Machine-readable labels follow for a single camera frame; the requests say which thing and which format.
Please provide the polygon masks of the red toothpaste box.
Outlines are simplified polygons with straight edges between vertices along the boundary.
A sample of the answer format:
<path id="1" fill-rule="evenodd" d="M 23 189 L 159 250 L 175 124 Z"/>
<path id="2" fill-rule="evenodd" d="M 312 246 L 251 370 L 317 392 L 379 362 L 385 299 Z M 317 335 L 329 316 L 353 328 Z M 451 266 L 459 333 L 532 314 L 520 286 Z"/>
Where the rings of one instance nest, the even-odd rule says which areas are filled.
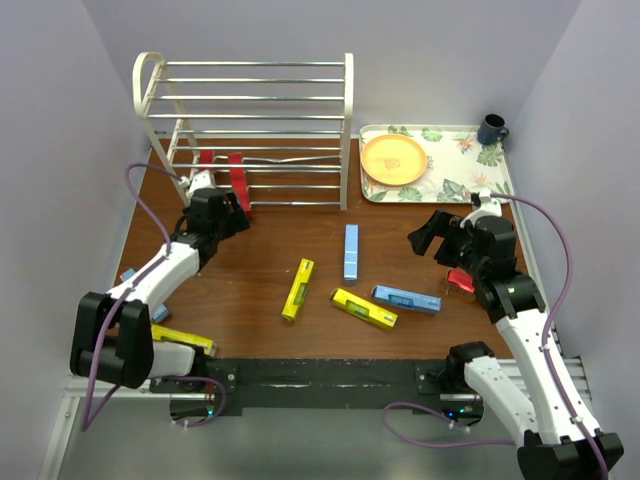
<path id="1" fill-rule="evenodd" d="M 470 275 L 459 269 L 450 268 L 441 282 L 443 291 L 449 294 L 473 296 L 475 289 Z"/>
<path id="2" fill-rule="evenodd" d="M 200 173 L 204 182 L 212 187 L 216 186 L 215 172 L 211 166 L 215 162 L 215 151 L 213 149 L 203 150 L 200 154 Z"/>
<path id="3" fill-rule="evenodd" d="M 246 172 L 244 168 L 244 157 L 240 152 L 230 153 L 228 155 L 228 163 L 230 165 L 229 175 L 231 187 L 234 190 L 236 198 L 249 219 L 252 219 L 252 210 L 249 196 L 249 187 L 246 180 Z"/>

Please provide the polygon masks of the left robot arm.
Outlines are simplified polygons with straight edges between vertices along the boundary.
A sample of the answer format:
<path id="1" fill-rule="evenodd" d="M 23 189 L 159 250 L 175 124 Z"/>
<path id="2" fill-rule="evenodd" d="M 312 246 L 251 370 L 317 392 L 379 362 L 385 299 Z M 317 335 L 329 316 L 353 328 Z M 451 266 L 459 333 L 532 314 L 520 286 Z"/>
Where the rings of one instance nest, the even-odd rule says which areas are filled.
<path id="1" fill-rule="evenodd" d="M 70 354 L 72 374 L 137 388 L 145 380 L 171 376 L 185 392 L 200 390 L 207 368 L 184 342 L 152 337 L 151 315 L 213 258 L 221 241 L 250 227 L 231 190 L 197 189 L 179 223 L 163 230 L 165 245 L 135 275 L 106 293 L 89 292 L 78 305 Z"/>

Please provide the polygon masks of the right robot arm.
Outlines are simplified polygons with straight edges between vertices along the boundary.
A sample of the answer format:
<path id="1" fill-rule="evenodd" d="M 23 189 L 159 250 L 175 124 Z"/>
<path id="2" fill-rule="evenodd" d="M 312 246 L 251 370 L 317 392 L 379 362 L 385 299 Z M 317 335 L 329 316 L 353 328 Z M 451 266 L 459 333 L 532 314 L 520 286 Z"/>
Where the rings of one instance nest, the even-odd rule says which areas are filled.
<path id="1" fill-rule="evenodd" d="M 473 280 L 475 298 L 509 347 L 518 387 L 482 342 L 451 348 L 445 379 L 459 393 L 477 392 L 509 432 L 526 479 L 605 479 L 624 453 L 585 405 L 546 325 L 535 281 L 517 268 L 514 226 L 482 209 L 460 218 L 436 211 L 408 236 L 424 255 L 436 237 L 438 264 Z"/>

